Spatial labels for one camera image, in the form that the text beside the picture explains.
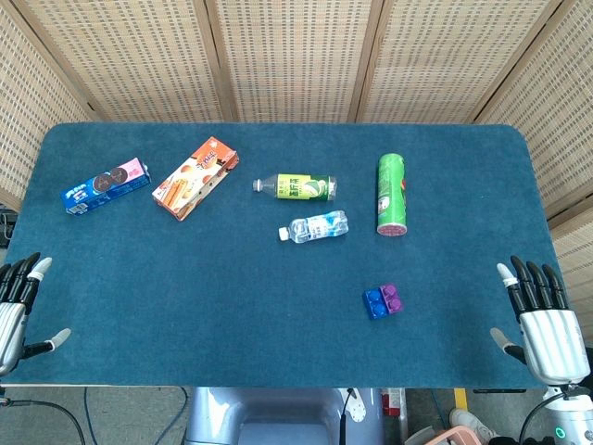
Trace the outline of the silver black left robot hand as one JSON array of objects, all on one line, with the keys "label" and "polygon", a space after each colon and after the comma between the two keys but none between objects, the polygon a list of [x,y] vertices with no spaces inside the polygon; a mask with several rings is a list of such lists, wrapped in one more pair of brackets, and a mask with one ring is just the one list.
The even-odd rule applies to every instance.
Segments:
[{"label": "silver black left robot hand", "polygon": [[26,345],[25,334],[32,307],[53,259],[41,253],[1,266],[1,376],[9,375],[20,361],[52,352],[71,334],[62,329],[53,337]]}]

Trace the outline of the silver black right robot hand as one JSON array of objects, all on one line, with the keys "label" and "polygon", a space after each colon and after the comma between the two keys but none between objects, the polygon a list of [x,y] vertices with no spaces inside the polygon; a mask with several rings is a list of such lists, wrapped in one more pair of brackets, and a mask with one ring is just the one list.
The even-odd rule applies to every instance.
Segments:
[{"label": "silver black right robot hand", "polygon": [[550,387],[582,385],[591,369],[575,312],[560,277],[547,264],[537,266],[512,256],[512,269],[497,265],[509,296],[523,344],[511,342],[498,328],[490,335],[507,355],[525,364],[532,376]]}]

